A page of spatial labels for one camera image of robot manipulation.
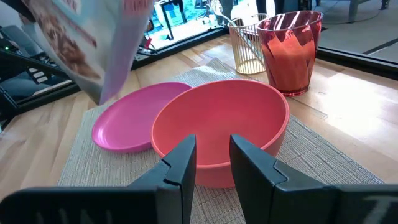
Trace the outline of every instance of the placemat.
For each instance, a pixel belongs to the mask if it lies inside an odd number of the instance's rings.
[[[215,58],[207,65],[194,68],[172,81],[197,86],[234,78],[240,77]],[[93,124],[108,106],[99,106],[85,113],[58,185],[124,186],[133,182],[159,160],[159,156],[152,149],[115,154],[101,150],[93,143]],[[344,155],[292,115],[277,158],[326,184],[383,184],[370,171]],[[191,223],[245,223],[235,188],[209,189],[196,186]]]

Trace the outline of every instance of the wire basket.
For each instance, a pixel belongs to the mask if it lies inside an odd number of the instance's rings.
[[[233,22],[237,25],[236,27],[230,23],[228,24],[236,71],[240,74],[252,75],[266,70],[263,54],[256,56],[252,49],[262,52],[257,25],[260,21],[267,18],[267,14],[261,13],[245,18],[245,20],[234,19]],[[242,39],[242,34],[250,40],[250,45]]]

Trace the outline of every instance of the wooden table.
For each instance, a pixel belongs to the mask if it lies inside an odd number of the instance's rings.
[[[234,66],[225,35],[131,72],[117,96],[218,57]],[[266,74],[254,76],[267,82]],[[290,112],[387,183],[398,182],[398,82],[317,61],[308,93]],[[83,114],[96,105],[79,92],[14,118],[0,135],[0,199],[21,188],[56,185]]]

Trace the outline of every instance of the plate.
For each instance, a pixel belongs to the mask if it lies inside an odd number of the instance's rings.
[[[167,82],[134,91],[107,108],[96,120],[94,143],[114,152],[137,152],[151,147],[150,131],[159,111],[179,94],[191,89]]]

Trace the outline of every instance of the snack package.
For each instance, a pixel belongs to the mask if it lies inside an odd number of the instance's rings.
[[[22,0],[35,20],[24,31],[97,104],[117,94],[154,0]]]

